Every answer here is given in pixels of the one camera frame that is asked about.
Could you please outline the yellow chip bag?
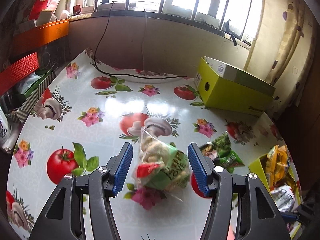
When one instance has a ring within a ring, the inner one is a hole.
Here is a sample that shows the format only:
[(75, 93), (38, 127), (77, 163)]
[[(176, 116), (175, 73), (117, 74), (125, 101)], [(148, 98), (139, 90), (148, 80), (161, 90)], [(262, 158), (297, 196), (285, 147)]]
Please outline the yellow chip bag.
[(286, 145), (275, 145), (266, 155), (265, 176), (269, 189), (285, 178), (289, 169), (289, 151)]

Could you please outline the clear green nut packet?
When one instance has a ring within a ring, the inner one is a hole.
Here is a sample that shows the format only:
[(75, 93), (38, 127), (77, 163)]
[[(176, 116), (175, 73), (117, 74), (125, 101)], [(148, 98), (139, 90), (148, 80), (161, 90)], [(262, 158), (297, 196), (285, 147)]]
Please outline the clear green nut packet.
[(190, 175), (185, 153), (161, 141), (146, 127), (141, 129), (137, 165), (132, 173), (136, 189), (155, 190), (182, 202)]

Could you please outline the orange white snack bag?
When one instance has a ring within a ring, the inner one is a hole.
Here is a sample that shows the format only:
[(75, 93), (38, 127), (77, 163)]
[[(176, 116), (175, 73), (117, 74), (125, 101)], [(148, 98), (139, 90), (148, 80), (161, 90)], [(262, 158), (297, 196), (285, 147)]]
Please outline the orange white snack bag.
[(271, 197), (280, 212), (290, 212), (296, 201), (292, 188), (283, 185), (271, 191)]

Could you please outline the yellow-green shoebox lid tray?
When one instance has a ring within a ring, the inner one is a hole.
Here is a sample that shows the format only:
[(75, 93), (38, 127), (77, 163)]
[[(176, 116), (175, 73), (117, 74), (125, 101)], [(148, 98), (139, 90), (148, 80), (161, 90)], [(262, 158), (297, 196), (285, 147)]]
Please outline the yellow-green shoebox lid tray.
[(293, 167), (290, 154), (277, 146), (249, 164), (249, 170), (260, 178), (280, 212), (292, 212), (302, 202)]

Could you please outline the green crumpled snack packet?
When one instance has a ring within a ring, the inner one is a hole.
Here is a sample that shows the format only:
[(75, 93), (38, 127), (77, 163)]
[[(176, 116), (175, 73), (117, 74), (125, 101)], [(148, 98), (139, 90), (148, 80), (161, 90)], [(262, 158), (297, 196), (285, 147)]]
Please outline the green crumpled snack packet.
[(245, 166), (236, 152), (231, 149), (231, 142), (227, 132), (215, 140), (200, 146), (199, 149), (202, 154), (209, 157), (216, 166), (222, 166), (230, 173), (233, 173), (236, 167)]

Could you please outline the white printed bottle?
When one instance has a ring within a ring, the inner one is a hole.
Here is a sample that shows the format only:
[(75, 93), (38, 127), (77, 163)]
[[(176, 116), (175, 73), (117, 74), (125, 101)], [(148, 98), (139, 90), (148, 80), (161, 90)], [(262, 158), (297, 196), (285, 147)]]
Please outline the white printed bottle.
[(10, 137), (11, 125), (7, 119), (7, 116), (4, 114), (2, 108), (0, 108), (0, 144), (3, 145)]

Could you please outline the floral vinyl tablecloth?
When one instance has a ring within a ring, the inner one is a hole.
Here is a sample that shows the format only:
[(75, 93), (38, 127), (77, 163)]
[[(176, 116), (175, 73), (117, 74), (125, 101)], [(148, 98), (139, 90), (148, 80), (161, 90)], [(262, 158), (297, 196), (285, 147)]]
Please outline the floral vinyl tablecloth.
[(7, 184), (9, 224), (28, 239), (56, 184), (69, 172), (86, 175), (129, 142), (139, 153), (147, 127), (161, 141), (186, 152), (228, 133), (243, 161), (237, 174), (274, 145), (284, 145), (266, 115), (256, 118), (207, 109), (194, 79), (92, 64), (92, 51), (79, 54), (44, 91), (14, 148)]

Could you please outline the striped gift box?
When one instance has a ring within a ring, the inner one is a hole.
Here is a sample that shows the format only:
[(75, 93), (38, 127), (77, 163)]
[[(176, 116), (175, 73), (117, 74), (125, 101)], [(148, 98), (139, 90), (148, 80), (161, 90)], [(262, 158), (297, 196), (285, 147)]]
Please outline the striped gift box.
[(17, 107), (14, 107), (13, 110), (9, 110), (6, 117), (11, 119), (13, 122), (24, 123), (41, 95), (55, 78), (55, 71), (50, 69), (30, 87), (29, 92), (26, 92), (25, 94), (15, 93), (13, 99), (17, 101)]

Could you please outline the yellow-green shoebox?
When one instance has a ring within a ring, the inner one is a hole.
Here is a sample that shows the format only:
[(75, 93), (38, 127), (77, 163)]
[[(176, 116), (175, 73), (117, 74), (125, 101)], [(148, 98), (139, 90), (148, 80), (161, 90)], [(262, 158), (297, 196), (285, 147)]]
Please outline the yellow-green shoebox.
[(206, 107), (261, 116), (273, 101), (275, 87), (249, 72), (203, 57), (194, 79)]

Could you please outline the red woven basket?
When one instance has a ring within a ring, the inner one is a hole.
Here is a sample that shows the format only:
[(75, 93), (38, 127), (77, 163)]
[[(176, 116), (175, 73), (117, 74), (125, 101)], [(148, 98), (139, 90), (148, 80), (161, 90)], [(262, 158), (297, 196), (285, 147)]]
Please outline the red woven basket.
[(39, 68), (37, 53), (32, 53), (1, 72), (0, 95)]

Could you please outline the heart pattern curtain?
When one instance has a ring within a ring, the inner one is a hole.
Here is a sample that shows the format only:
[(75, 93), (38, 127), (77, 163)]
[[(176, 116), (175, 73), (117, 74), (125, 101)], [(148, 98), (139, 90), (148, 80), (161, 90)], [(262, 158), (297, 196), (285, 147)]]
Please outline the heart pattern curtain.
[(276, 119), (287, 107), (299, 104), (316, 36), (316, 20), (303, 0), (263, 0), (244, 69), (275, 88), (268, 116)]

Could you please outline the orange box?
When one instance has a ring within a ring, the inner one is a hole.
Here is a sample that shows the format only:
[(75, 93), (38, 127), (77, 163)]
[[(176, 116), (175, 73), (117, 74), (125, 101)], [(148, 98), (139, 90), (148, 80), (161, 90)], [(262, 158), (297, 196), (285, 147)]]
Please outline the orange box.
[(17, 56), (57, 39), (69, 33), (69, 19), (46, 23), (16, 35), (12, 40), (11, 56)]

